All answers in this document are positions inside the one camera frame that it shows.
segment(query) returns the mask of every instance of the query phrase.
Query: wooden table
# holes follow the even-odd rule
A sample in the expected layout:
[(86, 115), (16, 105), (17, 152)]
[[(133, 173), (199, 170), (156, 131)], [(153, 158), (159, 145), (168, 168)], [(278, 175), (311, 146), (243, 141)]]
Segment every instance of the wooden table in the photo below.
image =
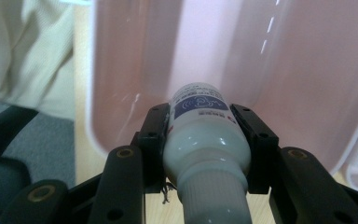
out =
[[(76, 183), (97, 174), (104, 167), (102, 158), (91, 145), (85, 131), (86, 89), (90, 65), (90, 8), (75, 7), (75, 89), (76, 89)], [(335, 179), (344, 183), (342, 175)], [(184, 223), (183, 208), (175, 191), (169, 193), (170, 203), (162, 204), (162, 194), (146, 195), (146, 222)], [(247, 195), (254, 223), (275, 223), (269, 209), (268, 195)]]

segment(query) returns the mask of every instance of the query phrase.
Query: pink container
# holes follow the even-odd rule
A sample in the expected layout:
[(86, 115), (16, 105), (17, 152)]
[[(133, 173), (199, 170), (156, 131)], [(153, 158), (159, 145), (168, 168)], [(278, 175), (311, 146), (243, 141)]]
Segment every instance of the pink container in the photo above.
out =
[(87, 131), (103, 155), (201, 81), (358, 189), (358, 1), (95, 0), (92, 13)]

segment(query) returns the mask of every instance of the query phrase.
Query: blue label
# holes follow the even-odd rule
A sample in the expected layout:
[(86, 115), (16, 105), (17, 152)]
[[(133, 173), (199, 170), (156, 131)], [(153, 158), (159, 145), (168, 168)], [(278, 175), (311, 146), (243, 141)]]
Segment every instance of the blue label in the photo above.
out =
[(178, 103), (175, 106), (175, 119), (179, 116), (185, 114), (185, 112), (194, 110), (194, 109), (201, 109), (201, 108), (212, 108), (212, 109), (219, 109), (219, 110), (228, 110), (227, 105), (212, 96), (193, 96), (190, 98), (185, 99), (184, 101)]

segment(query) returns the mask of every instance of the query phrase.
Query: white bottle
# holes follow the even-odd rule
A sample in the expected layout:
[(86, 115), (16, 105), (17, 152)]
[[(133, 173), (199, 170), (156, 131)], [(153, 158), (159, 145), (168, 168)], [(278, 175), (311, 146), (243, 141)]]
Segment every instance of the white bottle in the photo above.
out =
[(218, 90), (192, 83), (172, 98), (163, 162), (186, 224), (251, 223), (246, 177), (251, 153)]

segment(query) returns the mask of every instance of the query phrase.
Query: fabric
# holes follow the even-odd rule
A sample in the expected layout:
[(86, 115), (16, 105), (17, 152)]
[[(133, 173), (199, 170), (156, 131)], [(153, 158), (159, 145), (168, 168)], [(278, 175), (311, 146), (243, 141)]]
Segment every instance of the fabric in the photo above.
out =
[(74, 119), (73, 9), (0, 0), (0, 101)]

